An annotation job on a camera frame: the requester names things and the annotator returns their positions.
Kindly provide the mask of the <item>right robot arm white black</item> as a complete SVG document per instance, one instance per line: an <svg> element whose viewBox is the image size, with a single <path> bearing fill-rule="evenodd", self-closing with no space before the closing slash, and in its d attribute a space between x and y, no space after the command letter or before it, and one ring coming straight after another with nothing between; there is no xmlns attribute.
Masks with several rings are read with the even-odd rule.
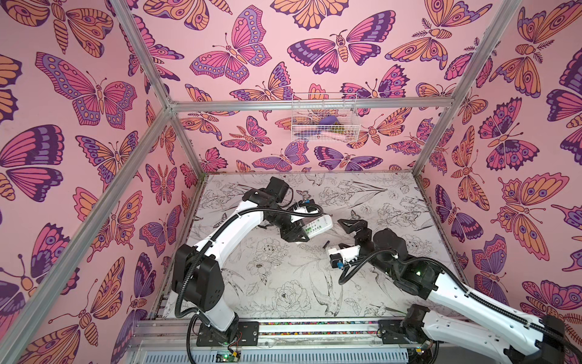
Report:
<svg viewBox="0 0 582 364"><path fill-rule="evenodd" d="M499 363L563 363L580 359L581 351L565 337L565 323L552 315L541 318L500 303L463 284L444 264L408 253L406 241L389 228L373 232L365 220L338 221L352 246L330 249L330 264L342 271L338 283L350 281L372 265L414 297L445 306L462 319L450 318L414 304L398 329L380 327L381 337L395 335L423 344L454 344Z"/></svg>

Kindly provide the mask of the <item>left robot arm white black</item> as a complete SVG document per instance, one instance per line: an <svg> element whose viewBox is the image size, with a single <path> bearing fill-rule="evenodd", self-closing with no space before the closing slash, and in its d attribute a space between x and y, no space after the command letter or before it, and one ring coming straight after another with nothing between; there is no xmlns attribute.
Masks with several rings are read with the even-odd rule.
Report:
<svg viewBox="0 0 582 364"><path fill-rule="evenodd" d="M195 316L220 341L231 342L238 333L239 316L224 299L222 268L230 254L263 222L276 227L286 242L302 244L330 230L330 215L313 200L283 208L290 186L273 177L268 186L251 189L225 221L199 242L189 240L174 257L171 290L176 294L174 317Z"/></svg>

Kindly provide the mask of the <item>purple item in basket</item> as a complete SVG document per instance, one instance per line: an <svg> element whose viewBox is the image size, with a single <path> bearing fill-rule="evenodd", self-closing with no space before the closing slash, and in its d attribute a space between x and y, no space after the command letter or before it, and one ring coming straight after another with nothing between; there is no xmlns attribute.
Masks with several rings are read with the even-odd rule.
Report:
<svg viewBox="0 0 582 364"><path fill-rule="evenodd" d="M341 125L341 123L340 123L338 117L335 115L329 115L325 118L322 118L318 122L318 126L321 126L321 127L331 127L331 126L336 126L336 125Z"/></svg>

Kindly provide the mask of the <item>green circuit board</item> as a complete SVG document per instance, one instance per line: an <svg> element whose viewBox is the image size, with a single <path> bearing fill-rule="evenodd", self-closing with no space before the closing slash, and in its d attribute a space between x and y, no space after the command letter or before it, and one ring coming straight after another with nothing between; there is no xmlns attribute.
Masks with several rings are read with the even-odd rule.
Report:
<svg viewBox="0 0 582 364"><path fill-rule="evenodd" d="M238 363L241 359L239 351L218 351L215 356L215 363Z"/></svg>

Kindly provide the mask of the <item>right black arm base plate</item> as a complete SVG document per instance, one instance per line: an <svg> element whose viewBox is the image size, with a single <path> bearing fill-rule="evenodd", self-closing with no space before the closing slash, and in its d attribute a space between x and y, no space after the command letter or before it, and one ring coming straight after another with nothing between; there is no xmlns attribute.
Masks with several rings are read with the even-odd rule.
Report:
<svg viewBox="0 0 582 364"><path fill-rule="evenodd" d="M415 345L430 347L436 343L423 331L424 323L411 318L389 318L378 321L377 337L383 344Z"/></svg>

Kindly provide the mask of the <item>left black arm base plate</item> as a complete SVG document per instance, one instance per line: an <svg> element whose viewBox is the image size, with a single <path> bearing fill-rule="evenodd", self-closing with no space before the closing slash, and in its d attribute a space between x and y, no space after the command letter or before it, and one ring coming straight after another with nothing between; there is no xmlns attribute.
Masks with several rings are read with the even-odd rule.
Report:
<svg viewBox="0 0 582 364"><path fill-rule="evenodd" d="M201 324L196 339L197 347L256 347L259 341L259 322L234 322L225 332Z"/></svg>

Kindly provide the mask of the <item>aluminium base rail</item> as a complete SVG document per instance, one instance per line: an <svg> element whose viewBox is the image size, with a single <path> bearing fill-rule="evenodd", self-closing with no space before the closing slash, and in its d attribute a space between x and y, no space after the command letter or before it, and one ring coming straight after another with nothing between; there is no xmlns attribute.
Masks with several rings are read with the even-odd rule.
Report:
<svg viewBox="0 0 582 364"><path fill-rule="evenodd" d="M164 319L136 324L128 363L215 363L218 351L239 351L238 363L499 363L454 344L430 347L383 344L378 321L385 318L243 319L259 322L256 347L197 347L196 329L186 340L188 321Z"/></svg>

